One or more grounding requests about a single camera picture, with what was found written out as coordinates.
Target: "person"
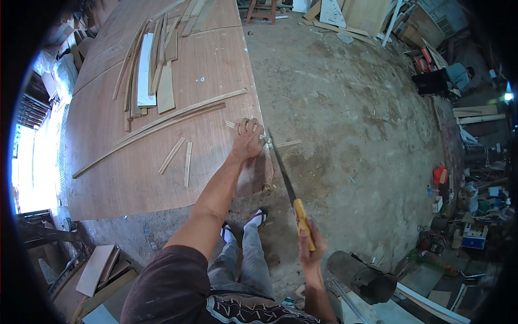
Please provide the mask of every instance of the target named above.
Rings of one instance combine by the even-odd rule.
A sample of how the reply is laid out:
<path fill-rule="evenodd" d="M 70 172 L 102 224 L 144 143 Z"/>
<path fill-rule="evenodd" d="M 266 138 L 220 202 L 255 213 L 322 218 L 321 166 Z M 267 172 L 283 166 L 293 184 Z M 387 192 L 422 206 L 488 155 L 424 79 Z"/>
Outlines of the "person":
<path fill-rule="evenodd" d="M 415 75 L 412 81 L 418 88 L 418 94 L 431 94 L 448 89 L 462 90 L 474 76 L 471 66 L 455 63 L 437 71 Z"/>
<path fill-rule="evenodd" d="M 265 145 L 264 139 L 259 140 L 263 131 L 255 118 L 236 124 L 230 154 L 207 183 L 185 224 L 135 280 L 120 323 L 337 323 L 320 266 L 327 240 L 312 220 L 311 233 L 302 231 L 298 240 L 306 277 L 305 313 L 273 299 L 258 234 L 268 216 L 264 208 L 244 226 L 241 281 L 235 281 L 237 240 L 225 216 L 243 164 L 259 155 Z M 313 252 L 308 248 L 308 235 L 316 246 Z M 208 266 L 220 236 L 226 244 Z"/>

